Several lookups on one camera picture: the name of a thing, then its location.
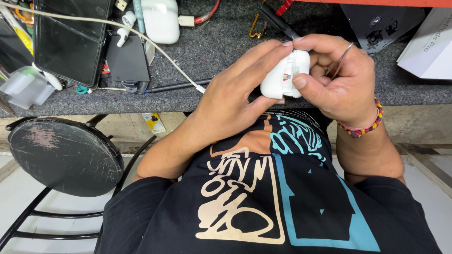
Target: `red wire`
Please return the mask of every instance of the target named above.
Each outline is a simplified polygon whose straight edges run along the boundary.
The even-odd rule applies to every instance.
[[[200,24],[200,23],[210,19],[210,17],[212,17],[212,15],[217,11],[219,5],[220,5],[220,0],[217,0],[217,3],[215,4],[215,6],[213,7],[213,9],[211,11],[209,11],[208,13],[204,14],[203,16],[201,16],[199,18],[195,18],[195,24]]]
[[[289,8],[289,6],[294,2],[294,0],[286,0],[284,4],[276,11],[276,15],[281,16],[283,13],[286,12],[286,10]]]

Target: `hand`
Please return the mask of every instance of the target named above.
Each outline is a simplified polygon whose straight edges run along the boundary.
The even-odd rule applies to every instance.
[[[372,124],[377,116],[374,102],[374,61],[352,46],[342,60],[338,78],[331,81],[325,73],[344,54],[349,42],[341,37],[310,34],[293,40],[299,50],[311,50],[311,75],[298,74],[293,84],[303,97],[327,117],[354,128]]]
[[[262,42],[212,79],[198,107],[184,122],[200,146],[239,133],[253,125],[269,107],[284,104],[284,100],[265,96],[248,102],[253,89],[292,52],[292,42],[284,45],[277,40]]]

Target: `fingernail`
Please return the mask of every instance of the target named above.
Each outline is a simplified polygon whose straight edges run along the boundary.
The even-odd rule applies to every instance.
[[[283,43],[282,45],[288,47],[288,46],[292,46],[293,43],[292,43],[292,41],[287,41],[287,42]]]
[[[299,41],[301,41],[303,38],[304,38],[304,37],[298,37],[298,38],[293,39],[293,41],[294,41],[294,42],[299,42]]]
[[[303,78],[296,78],[294,80],[292,80],[292,84],[293,86],[295,86],[295,88],[297,89],[301,89],[306,85],[306,79]]]

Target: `black phone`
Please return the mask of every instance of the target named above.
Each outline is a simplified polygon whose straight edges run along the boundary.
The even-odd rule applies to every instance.
[[[112,0],[35,0],[35,9],[75,17],[107,19]],[[105,23],[35,16],[34,63],[43,71],[89,88],[97,87],[106,37]]]

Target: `yellow label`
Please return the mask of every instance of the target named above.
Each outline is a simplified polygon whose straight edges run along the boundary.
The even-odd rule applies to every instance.
[[[158,113],[143,113],[142,116],[144,117],[144,120],[151,129],[152,133],[156,134],[166,131]]]

